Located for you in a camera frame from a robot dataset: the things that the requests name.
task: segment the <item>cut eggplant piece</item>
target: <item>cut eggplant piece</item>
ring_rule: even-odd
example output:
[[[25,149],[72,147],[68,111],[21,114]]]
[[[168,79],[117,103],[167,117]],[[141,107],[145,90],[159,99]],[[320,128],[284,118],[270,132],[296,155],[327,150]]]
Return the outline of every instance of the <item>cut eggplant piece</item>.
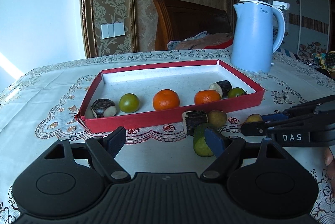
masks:
[[[187,111],[183,113],[184,132],[186,135],[194,134],[195,128],[203,123],[207,123],[207,114],[205,111]]]
[[[91,109],[96,118],[115,116],[117,113],[115,103],[110,99],[97,99]]]
[[[212,83],[209,86],[209,89],[217,91],[221,97],[226,97],[228,92],[232,89],[232,85],[229,81],[222,80],[216,83]]]

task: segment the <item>orange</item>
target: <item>orange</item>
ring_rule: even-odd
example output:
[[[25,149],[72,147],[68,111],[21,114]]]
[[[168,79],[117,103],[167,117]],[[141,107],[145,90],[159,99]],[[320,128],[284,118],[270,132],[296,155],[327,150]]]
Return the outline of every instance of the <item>orange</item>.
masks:
[[[160,90],[152,99],[153,108],[156,111],[179,107],[178,94],[170,89]]]
[[[220,100],[220,94],[215,90],[199,91],[194,96],[194,104],[209,103]]]

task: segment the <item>kettle handle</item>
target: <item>kettle handle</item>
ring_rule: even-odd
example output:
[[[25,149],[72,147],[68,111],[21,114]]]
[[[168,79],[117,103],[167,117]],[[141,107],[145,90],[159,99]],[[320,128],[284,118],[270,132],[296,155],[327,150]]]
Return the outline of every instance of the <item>kettle handle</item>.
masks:
[[[277,7],[271,5],[274,10],[272,10],[274,16],[277,18],[278,22],[278,34],[277,38],[273,43],[273,50],[272,53],[274,53],[279,47],[280,44],[282,43],[284,36],[285,36],[285,19],[283,12],[279,10]]]

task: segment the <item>light blue kettle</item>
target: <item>light blue kettle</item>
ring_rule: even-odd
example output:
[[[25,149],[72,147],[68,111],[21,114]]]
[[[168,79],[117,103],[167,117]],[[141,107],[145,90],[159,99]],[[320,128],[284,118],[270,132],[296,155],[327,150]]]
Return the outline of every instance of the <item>light blue kettle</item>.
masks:
[[[233,6],[237,21],[232,65],[245,71],[269,72],[272,54],[279,48],[285,34],[283,13],[275,6],[258,0],[240,0]],[[273,15],[278,22],[278,35],[274,42]]]

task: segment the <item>light switch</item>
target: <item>light switch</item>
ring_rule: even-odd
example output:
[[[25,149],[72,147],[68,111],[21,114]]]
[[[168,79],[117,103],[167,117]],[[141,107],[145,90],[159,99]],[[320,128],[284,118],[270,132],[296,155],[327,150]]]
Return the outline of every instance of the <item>light switch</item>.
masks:
[[[101,25],[101,36],[103,39],[125,35],[124,23]]]
[[[114,24],[108,24],[108,37],[114,37]]]
[[[103,39],[109,38],[108,25],[101,25],[101,37]]]
[[[124,23],[114,23],[114,36],[125,35]]]

